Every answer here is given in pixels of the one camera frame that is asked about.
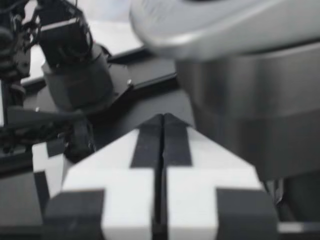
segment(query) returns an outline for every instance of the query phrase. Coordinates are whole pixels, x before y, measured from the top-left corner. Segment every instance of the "white block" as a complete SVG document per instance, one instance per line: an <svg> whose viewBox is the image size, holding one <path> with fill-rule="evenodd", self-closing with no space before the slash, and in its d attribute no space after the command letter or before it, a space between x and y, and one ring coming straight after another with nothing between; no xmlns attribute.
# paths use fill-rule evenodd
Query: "white block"
<svg viewBox="0 0 320 240"><path fill-rule="evenodd" d="M210 140L206 136L187 128L192 164L195 168L246 169L251 164Z"/></svg>
<svg viewBox="0 0 320 240"><path fill-rule="evenodd" d="M101 228L108 240L151 240L154 171L71 168L63 191L105 190Z"/></svg>

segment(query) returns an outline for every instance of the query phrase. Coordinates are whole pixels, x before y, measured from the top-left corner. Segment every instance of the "gray surface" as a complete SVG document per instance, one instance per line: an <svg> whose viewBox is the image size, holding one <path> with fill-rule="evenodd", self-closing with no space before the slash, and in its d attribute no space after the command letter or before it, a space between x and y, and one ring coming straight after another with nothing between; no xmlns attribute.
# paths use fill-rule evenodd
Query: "gray surface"
<svg viewBox="0 0 320 240"><path fill-rule="evenodd" d="M320 37L319 0L134 0L132 25L159 56L206 61Z"/></svg>
<svg viewBox="0 0 320 240"><path fill-rule="evenodd" d="M0 226L38 226L42 216L33 173L0 179Z"/></svg>
<svg viewBox="0 0 320 240"><path fill-rule="evenodd" d="M150 57L148 60L142 59L132 63L128 66L128 70L134 85L164 77L164 70L167 75L176 72L173 61L158 57Z"/></svg>

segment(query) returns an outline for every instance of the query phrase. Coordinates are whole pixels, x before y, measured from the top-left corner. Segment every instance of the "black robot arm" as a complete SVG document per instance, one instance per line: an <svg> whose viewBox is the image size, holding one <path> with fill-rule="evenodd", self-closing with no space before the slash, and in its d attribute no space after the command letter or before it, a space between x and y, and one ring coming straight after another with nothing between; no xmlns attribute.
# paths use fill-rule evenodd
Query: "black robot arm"
<svg viewBox="0 0 320 240"><path fill-rule="evenodd" d="M92 55L93 38L84 14L67 0L37 0L39 44L51 68L72 66Z"/></svg>

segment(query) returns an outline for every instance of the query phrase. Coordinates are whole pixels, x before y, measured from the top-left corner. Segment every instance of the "black cable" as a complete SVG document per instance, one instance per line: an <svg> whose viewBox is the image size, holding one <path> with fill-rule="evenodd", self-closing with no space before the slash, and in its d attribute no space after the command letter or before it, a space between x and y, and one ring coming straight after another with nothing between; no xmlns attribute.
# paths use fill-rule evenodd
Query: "black cable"
<svg viewBox="0 0 320 240"><path fill-rule="evenodd" d="M24 4L24 3L27 3L27 2L29 2L29 0L20 0L7 8L0 8L0 14L6 14L6 13L12 11L13 9L15 9L17 6Z"/></svg>

